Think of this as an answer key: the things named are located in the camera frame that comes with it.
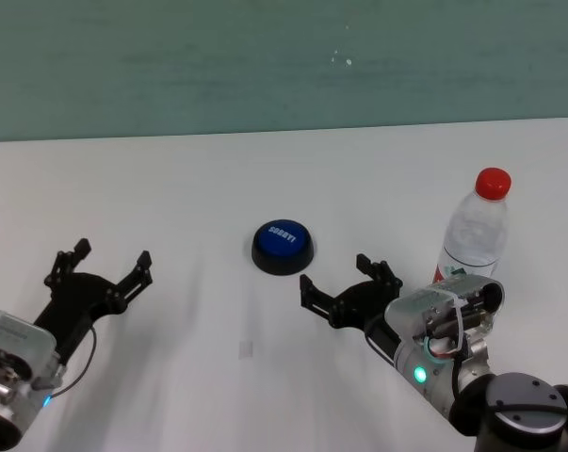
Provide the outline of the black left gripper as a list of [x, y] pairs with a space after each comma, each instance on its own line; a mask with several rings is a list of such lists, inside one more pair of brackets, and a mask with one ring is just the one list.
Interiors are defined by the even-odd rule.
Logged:
[[73, 273], [90, 251], [87, 238], [81, 238], [72, 250], [60, 250], [43, 281], [50, 289], [50, 301], [34, 325], [54, 336], [55, 353], [62, 365], [68, 363], [96, 320], [122, 314], [153, 283], [153, 261], [147, 250], [117, 285], [97, 275]]

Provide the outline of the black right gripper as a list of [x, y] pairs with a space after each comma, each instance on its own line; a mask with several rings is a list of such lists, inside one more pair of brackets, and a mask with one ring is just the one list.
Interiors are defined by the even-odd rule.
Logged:
[[356, 256], [356, 268], [370, 281], [353, 285], [336, 298], [301, 274], [300, 306], [326, 319], [332, 328], [361, 331], [381, 353], [395, 353], [400, 339], [385, 321], [384, 311], [399, 297], [403, 281], [386, 261], [371, 261], [362, 253]]

